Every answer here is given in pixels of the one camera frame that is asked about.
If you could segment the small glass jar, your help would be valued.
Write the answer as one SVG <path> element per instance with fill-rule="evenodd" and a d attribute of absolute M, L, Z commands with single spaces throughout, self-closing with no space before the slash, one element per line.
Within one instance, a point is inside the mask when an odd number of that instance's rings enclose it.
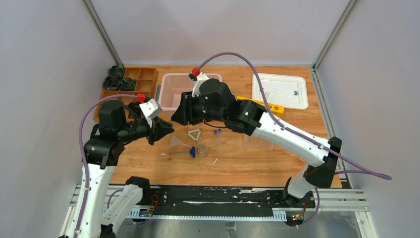
<path fill-rule="evenodd" d="M 196 151 L 196 155 L 199 158 L 205 158 L 208 154 L 208 147 L 205 144 L 198 144 Z"/>

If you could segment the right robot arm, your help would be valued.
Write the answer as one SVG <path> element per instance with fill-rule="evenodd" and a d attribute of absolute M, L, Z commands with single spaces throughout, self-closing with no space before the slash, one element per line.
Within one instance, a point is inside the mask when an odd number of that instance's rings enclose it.
<path fill-rule="evenodd" d="M 233 132 L 271 141 L 298 155 L 306 166 L 291 177 L 283 192 L 284 203 L 295 207 L 313 188 L 330 188 L 342 141 L 321 138 L 281 120 L 264 106 L 250 100 L 237 100 L 226 83 L 205 80 L 197 91 L 183 92 L 171 116 L 180 125 L 219 121 Z"/>

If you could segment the clear plastic funnel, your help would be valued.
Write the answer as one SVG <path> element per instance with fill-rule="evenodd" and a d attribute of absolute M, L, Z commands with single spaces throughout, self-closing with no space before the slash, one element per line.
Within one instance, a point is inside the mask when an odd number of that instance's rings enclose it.
<path fill-rule="evenodd" d="M 186 146 L 186 147 L 192 147 L 191 145 L 182 142 L 176 135 L 173 135 L 171 138 L 171 141 L 169 143 L 169 146 Z"/>

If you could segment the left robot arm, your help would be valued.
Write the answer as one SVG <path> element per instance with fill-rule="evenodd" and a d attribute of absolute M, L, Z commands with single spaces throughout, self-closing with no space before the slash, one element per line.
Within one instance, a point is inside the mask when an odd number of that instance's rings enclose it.
<path fill-rule="evenodd" d="M 99 122 L 90 139 L 80 142 L 85 186 L 64 238 L 114 238 L 132 208 L 152 198 L 147 178 L 130 177 L 121 194 L 104 210 L 105 196 L 125 146 L 145 138 L 150 145 L 174 132 L 173 125 L 159 118 L 162 108 L 155 99 L 137 101 L 133 107 L 121 100 L 103 102 Z"/>

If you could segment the clay pipe triangle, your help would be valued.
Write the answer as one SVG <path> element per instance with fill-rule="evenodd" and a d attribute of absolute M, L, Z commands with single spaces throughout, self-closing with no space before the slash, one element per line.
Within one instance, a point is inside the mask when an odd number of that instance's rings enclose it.
<path fill-rule="evenodd" d="M 193 139 L 195 142 L 198 142 L 201 138 L 201 129 L 193 129 L 187 132 L 187 135 Z"/>

